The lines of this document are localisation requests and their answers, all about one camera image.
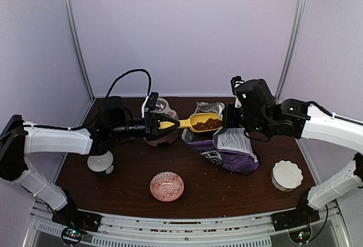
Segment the yellow plastic scoop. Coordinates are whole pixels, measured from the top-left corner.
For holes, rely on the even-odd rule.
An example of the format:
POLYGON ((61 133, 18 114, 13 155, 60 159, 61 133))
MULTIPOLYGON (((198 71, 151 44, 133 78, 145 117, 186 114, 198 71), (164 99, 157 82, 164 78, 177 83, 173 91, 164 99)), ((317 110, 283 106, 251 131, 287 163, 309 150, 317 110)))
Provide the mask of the yellow plastic scoop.
POLYGON ((161 121, 161 130, 171 130, 176 126, 177 129, 189 129, 194 133, 218 130, 222 126, 222 119, 216 113, 196 113, 186 120, 161 121))

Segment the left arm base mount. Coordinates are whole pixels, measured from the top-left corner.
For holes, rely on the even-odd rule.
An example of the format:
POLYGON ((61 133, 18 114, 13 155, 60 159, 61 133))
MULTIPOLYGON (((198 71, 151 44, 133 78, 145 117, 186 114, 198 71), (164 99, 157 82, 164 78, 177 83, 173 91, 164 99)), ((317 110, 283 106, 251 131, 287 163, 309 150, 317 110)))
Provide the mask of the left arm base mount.
POLYGON ((66 222, 61 240, 68 246, 79 244, 89 232, 97 232, 101 224, 100 214, 78 211, 75 219, 66 222))

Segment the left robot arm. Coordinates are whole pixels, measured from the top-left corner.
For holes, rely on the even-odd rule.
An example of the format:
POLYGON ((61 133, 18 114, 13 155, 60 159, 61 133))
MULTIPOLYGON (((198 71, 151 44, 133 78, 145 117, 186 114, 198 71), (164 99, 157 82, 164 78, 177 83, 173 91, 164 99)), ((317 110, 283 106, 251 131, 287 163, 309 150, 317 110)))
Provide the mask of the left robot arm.
POLYGON ((26 154, 65 152, 103 156, 117 140, 130 137, 156 140, 175 131, 180 122, 155 113, 157 93, 148 96, 140 118, 134 118, 120 96, 111 96, 98 106, 93 127, 58 127, 25 122, 13 115, 1 133, 1 178, 12 181, 42 199, 68 226, 77 226, 82 218, 77 205, 63 188, 47 181, 29 161, 26 154))

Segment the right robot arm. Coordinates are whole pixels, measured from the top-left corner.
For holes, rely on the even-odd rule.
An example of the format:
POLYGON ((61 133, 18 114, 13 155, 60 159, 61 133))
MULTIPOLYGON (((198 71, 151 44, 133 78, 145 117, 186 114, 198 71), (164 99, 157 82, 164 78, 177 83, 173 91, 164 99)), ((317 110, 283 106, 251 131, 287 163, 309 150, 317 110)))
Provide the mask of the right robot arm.
POLYGON ((315 139, 355 151, 353 160, 325 182, 311 188, 302 204, 291 212, 291 221, 303 225, 334 199, 362 187, 362 122, 337 116, 314 101, 287 99, 278 103, 264 79, 231 79, 235 96, 222 112, 225 128, 242 128, 246 138, 253 132, 268 142, 274 136, 315 139))

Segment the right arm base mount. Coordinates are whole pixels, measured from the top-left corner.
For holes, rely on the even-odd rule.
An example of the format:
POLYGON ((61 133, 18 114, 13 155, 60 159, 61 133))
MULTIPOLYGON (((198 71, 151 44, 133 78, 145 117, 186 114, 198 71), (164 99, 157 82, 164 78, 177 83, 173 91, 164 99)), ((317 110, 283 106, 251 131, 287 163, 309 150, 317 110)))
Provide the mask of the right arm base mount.
POLYGON ((301 245, 307 245, 313 242, 322 232, 327 224, 329 210, 325 215, 324 222, 318 232, 313 232, 312 224, 320 220, 319 211, 303 211, 297 208, 293 210, 274 213, 271 215, 274 230, 287 230, 290 240, 301 245))

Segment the purple puppy food bag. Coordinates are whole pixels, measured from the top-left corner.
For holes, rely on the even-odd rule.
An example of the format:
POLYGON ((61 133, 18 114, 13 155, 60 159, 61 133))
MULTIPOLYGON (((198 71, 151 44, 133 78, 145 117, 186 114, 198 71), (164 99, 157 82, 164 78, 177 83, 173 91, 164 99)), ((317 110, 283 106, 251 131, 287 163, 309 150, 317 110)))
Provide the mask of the purple puppy food bag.
MULTIPOLYGON (((194 113, 216 113, 222 119, 223 103, 197 103, 194 113)), ((220 127, 215 131, 194 133, 184 129, 182 140, 205 159, 228 171, 248 175, 260 167, 259 157, 245 137, 243 128, 220 127)))

